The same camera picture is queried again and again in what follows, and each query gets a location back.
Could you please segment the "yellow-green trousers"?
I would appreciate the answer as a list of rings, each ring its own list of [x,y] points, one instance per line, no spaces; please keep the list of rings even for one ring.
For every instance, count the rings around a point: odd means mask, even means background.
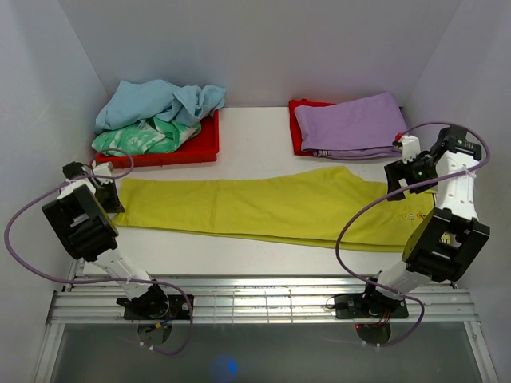
[[[435,206],[434,192],[406,193],[349,220],[387,186],[345,167],[259,180],[125,179],[113,222],[201,235],[352,251],[400,252]]]

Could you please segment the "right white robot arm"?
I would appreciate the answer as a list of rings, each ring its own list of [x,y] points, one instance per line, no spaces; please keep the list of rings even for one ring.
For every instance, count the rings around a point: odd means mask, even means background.
[[[433,146],[420,149],[415,136],[397,136],[402,158],[385,167],[391,201],[400,201],[404,181],[410,194],[437,188],[437,202],[409,237],[402,261],[378,272],[360,298],[369,317],[403,309],[404,296],[429,282],[456,282],[486,244],[490,229],[480,223],[474,203],[473,167],[482,147],[467,138],[467,129],[449,125],[440,130]]]

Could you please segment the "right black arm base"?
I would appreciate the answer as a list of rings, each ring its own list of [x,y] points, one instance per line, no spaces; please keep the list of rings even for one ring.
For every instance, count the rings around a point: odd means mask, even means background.
[[[336,319],[355,320],[355,331],[360,339],[371,345],[385,345],[390,341],[391,319],[409,317],[404,300],[393,300],[379,292],[336,294],[327,300],[326,308],[333,310]]]

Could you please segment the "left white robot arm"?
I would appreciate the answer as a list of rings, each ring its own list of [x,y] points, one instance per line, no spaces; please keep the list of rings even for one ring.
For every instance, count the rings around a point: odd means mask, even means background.
[[[42,212],[73,259],[82,259],[101,268],[123,289],[119,306],[142,319],[163,319],[170,314],[168,296],[149,275],[125,255],[117,244],[119,235],[111,214],[123,208],[108,163],[91,168],[71,162],[62,168],[69,182],[58,197],[42,207]]]

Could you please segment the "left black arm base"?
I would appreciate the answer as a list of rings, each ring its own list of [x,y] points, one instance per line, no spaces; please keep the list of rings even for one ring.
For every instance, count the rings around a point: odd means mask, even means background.
[[[149,345],[162,345],[172,333],[173,323],[189,320],[194,296],[166,294],[160,287],[151,286],[138,298],[118,298],[116,304],[124,309],[124,320],[139,322],[137,336]]]

